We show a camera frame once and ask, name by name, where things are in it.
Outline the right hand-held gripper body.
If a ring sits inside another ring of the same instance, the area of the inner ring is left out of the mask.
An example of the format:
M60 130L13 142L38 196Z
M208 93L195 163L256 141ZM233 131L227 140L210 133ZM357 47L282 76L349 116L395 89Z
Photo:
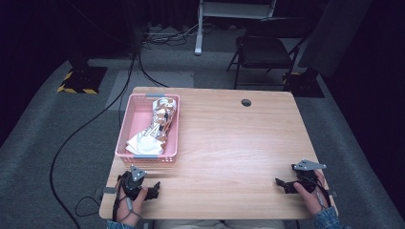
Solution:
M298 182L309 192L313 192L318 184L316 170L327 168L326 164L320 164L307 159L302 159L297 164L291 165L292 170L296 173Z

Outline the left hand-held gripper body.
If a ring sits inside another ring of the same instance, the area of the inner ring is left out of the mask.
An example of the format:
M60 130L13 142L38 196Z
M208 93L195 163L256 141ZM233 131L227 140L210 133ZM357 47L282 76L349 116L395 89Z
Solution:
M144 170L131 165L130 170L120 177L121 188L130 200L135 200L138 197L145 176Z

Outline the person's left hand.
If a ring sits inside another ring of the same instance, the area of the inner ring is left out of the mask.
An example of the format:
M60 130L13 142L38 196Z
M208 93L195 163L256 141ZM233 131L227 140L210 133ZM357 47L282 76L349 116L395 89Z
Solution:
M121 188L120 180L116 184L118 192L119 206L116 211L116 222L136 227L141 219L142 203L144 202L148 188L143 187L139 192L138 197L131 201L131 206L128 205L127 197Z

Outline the person's right hand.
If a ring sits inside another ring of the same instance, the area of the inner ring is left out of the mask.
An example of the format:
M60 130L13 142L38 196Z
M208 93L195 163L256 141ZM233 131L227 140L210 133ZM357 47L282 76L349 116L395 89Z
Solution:
M298 191L298 194L304 200L304 203L308 211L314 216L323 209L329 207L327 199L322 192L321 186L325 183L325 178L322 173L315 171L318 177L318 184L315 190L309 193L300 183L295 182L294 187Z

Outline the crumpled white paper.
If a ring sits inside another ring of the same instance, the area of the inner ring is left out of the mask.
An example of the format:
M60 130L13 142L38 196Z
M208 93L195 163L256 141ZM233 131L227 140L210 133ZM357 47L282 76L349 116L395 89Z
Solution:
M144 130L126 142L126 150L139 156L157 156L163 153L166 140L165 132Z

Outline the pink plastic basket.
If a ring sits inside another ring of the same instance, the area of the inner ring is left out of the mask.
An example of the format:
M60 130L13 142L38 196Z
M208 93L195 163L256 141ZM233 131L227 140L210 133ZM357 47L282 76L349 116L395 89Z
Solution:
M152 103L161 97L177 101L177 111L167 132L163 153L157 156L139 156L126 150L126 142L137 133L149 128L152 121ZM117 141L116 156L124 163L170 163L174 162L178 148L180 97L177 94L131 94Z

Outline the crumpled silver foil wrapper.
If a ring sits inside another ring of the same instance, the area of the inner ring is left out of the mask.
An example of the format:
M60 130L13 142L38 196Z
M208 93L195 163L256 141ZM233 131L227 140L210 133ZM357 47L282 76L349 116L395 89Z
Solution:
M155 100L152 106L152 121L143 136L163 150L168 138L167 132L177 111L177 101L172 97L161 97Z

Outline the black yellow striped stand base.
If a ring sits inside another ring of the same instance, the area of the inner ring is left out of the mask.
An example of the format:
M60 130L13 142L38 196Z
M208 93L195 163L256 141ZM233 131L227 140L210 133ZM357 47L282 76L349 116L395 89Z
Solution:
M284 73L283 84L283 91L292 93L294 97L324 97L316 77L306 73Z
M71 68L57 91L71 94L98 94L106 72L106 67L89 67L83 71Z

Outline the black folding chair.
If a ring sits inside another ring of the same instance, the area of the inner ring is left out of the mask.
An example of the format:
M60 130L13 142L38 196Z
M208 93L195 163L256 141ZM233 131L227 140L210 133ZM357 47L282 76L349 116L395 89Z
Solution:
M292 75L301 45L313 30L304 17L268 17L249 24L236 38L236 51L226 70L235 65L234 88L238 87L240 68L287 70Z

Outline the grey hanging curtain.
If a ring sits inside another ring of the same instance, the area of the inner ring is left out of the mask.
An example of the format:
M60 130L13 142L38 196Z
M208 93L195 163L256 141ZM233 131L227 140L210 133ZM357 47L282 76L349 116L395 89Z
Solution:
M372 1L329 1L298 63L305 76L333 76Z

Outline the white metal stand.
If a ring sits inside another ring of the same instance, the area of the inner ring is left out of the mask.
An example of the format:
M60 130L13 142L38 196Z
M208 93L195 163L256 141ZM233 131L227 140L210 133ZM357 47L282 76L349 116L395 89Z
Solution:
M198 7L198 30L194 54L199 56L203 53L203 20L205 17L225 17L242 19L264 19L274 13L277 0L269 0L268 3L235 3L214 2L212 0L200 0Z

